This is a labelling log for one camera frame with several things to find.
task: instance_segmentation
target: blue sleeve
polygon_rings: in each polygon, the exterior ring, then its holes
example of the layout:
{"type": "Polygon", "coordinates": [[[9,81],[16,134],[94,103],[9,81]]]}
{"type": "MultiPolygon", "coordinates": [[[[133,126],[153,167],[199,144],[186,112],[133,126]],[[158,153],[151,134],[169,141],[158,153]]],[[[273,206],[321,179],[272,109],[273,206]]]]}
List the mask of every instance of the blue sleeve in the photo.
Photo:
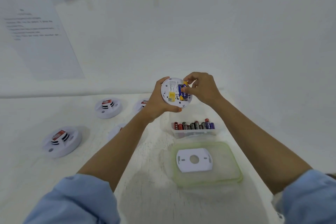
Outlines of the blue sleeve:
{"type": "Polygon", "coordinates": [[[108,182],[76,174],[63,178],[44,195],[24,224],[119,224],[117,201],[108,182]]]}
{"type": "Polygon", "coordinates": [[[286,224],[336,223],[336,180],[309,170],[283,191],[286,224]]]}

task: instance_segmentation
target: red sticker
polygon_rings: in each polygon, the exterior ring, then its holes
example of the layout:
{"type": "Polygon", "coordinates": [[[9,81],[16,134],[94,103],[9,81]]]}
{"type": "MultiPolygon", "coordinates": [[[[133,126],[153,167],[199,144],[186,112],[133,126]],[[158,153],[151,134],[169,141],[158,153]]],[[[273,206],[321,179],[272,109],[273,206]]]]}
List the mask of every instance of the red sticker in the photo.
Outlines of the red sticker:
{"type": "Polygon", "coordinates": [[[52,136],[51,140],[56,141],[56,140],[57,140],[61,135],[63,135],[64,133],[65,133],[64,130],[59,131],[58,133],[56,133],[56,135],[53,135],[53,136],[52,136]]]}
{"type": "Polygon", "coordinates": [[[108,104],[108,103],[112,103],[112,99],[103,101],[103,102],[102,102],[102,105],[105,105],[105,104],[108,104]]]}

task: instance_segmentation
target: paper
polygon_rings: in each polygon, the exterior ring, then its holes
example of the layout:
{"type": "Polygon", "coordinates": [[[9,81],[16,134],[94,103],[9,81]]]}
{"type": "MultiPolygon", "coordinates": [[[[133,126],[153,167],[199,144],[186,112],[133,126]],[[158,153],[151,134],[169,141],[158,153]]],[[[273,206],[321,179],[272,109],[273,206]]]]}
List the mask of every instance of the paper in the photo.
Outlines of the paper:
{"type": "Polygon", "coordinates": [[[7,45],[36,80],[84,78],[51,0],[0,0],[0,18],[7,45]]]}

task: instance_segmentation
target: wall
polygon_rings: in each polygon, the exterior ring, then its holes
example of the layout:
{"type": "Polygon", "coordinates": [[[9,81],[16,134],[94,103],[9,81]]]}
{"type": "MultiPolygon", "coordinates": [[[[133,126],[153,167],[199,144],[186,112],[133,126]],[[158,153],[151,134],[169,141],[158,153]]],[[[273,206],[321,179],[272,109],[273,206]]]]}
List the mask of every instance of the wall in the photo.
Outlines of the wall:
{"type": "Polygon", "coordinates": [[[212,73],[253,120],[326,171],[336,148],[335,0],[53,0],[86,79],[34,81],[0,47],[0,96],[150,92],[212,73]]]}

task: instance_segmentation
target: scratched table surface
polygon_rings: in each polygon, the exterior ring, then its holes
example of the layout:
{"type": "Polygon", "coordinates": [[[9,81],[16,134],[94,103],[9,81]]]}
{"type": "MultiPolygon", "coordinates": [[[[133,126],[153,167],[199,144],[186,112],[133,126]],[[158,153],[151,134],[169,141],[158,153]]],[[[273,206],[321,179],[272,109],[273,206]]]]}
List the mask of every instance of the scratched table surface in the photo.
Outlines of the scratched table surface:
{"type": "MultiPolygon", "coordinates": [[[[222,94],[230,100],[225,92],[222,94]]],[[[150,94],[0,99],[0,223],[22,223],[38,200],[80,167],[107,142],[108,132],[134,115],[136,101],[150,94]],[[121,99],[123,111],[96,118],[94,106],[107,96],[121,99]],[[62,126],[83,135],[69,155],[50,159],[43,138],[62,126]]],[[[187,108],[199,105],[194,98],[187,108]]],[[[222,122],[220,117],[212,122],[222,122]]],[[[218,137],[231,147],[243,172],[239,188],[215,197],[186,193],[170,180],[160,152],[174,142],[169,114],[149,124],[115,190],[122,223],[282,223],[271,206],[272,194],[225,129],[218,137]]]]}

